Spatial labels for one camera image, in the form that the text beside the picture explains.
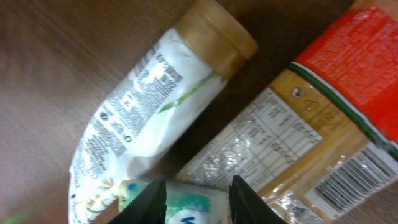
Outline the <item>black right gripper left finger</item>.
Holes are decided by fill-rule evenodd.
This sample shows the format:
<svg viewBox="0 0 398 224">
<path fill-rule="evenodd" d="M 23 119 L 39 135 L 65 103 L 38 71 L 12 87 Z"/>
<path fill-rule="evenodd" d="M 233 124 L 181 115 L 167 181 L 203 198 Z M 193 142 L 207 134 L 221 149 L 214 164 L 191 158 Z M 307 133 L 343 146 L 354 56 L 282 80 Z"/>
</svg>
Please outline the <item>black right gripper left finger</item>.
<svg viewBox="0 0 398 224">
<path fill-rule="evenodd" d="M 166 181 L 156 178 L 108 224 L 164 224 L 166 199 Z"/>
</svg>

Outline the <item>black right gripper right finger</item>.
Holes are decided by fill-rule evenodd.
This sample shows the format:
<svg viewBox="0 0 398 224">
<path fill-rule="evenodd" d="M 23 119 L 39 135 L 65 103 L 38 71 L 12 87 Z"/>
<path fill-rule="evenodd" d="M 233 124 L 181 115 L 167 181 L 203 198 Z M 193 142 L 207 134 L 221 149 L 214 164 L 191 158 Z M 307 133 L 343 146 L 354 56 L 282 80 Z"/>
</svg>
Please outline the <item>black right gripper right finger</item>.
<svg viewBox="0 0 398 224">
<path fill-rule="evenodd" d="M 233 224 L 287 224 L 238 175 L 229 186 L 229 207 Z"/>
</svg>

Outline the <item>teal tissue pack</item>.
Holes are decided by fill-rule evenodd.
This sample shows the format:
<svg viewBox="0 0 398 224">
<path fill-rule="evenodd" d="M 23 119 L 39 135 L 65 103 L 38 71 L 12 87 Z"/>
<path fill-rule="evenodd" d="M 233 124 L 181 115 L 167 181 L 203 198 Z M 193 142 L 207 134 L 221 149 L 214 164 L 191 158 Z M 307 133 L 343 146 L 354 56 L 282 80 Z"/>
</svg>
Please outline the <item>teal tissue pack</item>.
<svg viewBox="0 0 398 224">
<path fill-rule="evenodd" d="M 167 181 L 166 193 L 166 223 L 229 223 L 229 195 L 226 192 Z"/>
</svg>

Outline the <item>orange spaghetti package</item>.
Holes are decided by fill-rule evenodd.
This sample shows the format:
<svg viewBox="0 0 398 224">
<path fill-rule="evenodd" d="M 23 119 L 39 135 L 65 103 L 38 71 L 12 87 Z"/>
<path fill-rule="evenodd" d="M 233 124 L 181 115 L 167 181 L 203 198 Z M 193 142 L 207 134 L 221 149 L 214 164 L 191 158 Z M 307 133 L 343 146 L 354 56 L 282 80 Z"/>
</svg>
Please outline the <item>orange spaghetti package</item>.
<svg viewBox="0 0 398 224">
<path fill-rule="evenodd" d="M 396 1 L 355 1 L 177 179 L 236 175 L 286 223 L 331 223 L 397 182 Z"/>
</svg>

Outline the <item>white tube with gold cap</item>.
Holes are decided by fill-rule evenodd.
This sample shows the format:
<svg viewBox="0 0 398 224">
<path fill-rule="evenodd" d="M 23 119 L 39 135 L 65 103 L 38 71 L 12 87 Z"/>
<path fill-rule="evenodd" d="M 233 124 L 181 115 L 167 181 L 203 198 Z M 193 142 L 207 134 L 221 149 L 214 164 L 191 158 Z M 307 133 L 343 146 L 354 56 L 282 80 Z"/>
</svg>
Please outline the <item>white tube with gold cap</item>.
<svg viewBox="0 0 398 224">
<path fill-rule="evenodd" d="M 91 117 L 71 165 L 68 221 L 91 223 L 156 163 L 258 50 L 218 2 L 195 2 Z"/>
</svg>

